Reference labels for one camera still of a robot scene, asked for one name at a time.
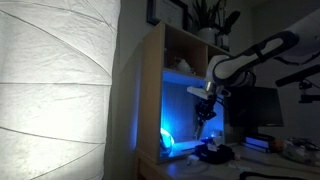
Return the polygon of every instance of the desk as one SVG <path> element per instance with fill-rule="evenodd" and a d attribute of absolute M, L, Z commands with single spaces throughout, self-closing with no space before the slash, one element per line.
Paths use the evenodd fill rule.
<path fill-rule="evenodd" d="M 197 164 L 187 166 L 186 158 L 156 165 L 136 152 L 135 176 L 136 179 L 146 180 L 236 180 L 239 179 L 241 169 L 246 168 L 251 169 L 251 172 L 266 175 L 291 176 L 308 180 L 320 179 L 320 167 L 306 166 L 285 159 L 280 154 L 264 154 L 240 145 L 231 148 L 236 154 L 241 155 L 242 160 L 229 161 L 221 165 L 199 161 Z"/>

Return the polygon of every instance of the wall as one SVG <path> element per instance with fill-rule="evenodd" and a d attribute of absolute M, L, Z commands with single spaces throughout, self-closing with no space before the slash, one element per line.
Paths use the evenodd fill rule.
<path fill-rule="evenodd" d="M 271 0 L 256 7 L 252 12 L 254 41 L 258 42 L 289 27 L 319 7 L 320 1 L 318 0 Z M 258 77 L 257 85 L 275 88 L 276 80 L 310 67 L 312 64 L 318 64 L 319 60 L 318 58 L 314 63 L 299 67 L 287 66 L 270 60 L 255 68 Z M 320 84 L 319 75 L 314 75 L 309 80 Z M 320 127 L 319 103 L 299 104 L 298 83 L 278 88 L 278 91 L 285 127 L 260 128 L 260 132 L 279 138 L 308 137 L 319 144 L 320 137 L 317 133 L 317 127 Z M 310 94 L 320 94 L 320 91 L 312 90 Z"/>
<path fill-rule="evenodd" d="M 190 6 L 191 0 L 184 0 Z M 230 35 L 231 52 L 249 47 L 251 15 L 245 1 L 232 0 L 230 9 L 243 12 Z M 133 152 L 136 144 L 142 38 L 152 29 L 146 23 L 147 0 L 122 0 L 118 44 L 113 67 L 105 179 L 132 179 Z"/>

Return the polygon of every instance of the lampshade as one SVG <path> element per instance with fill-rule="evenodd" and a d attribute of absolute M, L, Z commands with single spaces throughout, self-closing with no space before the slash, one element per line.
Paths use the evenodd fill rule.
<path fill-rule="evenodd" d="M 0 179 L 102 179 L 120 0 L 0 0 Z"/>

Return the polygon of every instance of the white robotic arm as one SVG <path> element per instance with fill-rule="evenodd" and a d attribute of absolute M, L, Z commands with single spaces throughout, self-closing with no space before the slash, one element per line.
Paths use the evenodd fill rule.
<path fill-rule="evenodd" d="M 224 86 L 247 84 L 252 77 L 245 75 L 244 72 L 258 64 L 272 58 L 285 61 L 283 58 L 288 56 L 305 56 L 319 54 L 318 52 L 320 52 L 320 9 L 237 56 L 214 56 L 207 68 L 204 89 L 189 87 L 188 92 L 204 99 L 216 94 L 229 96 Z"/>

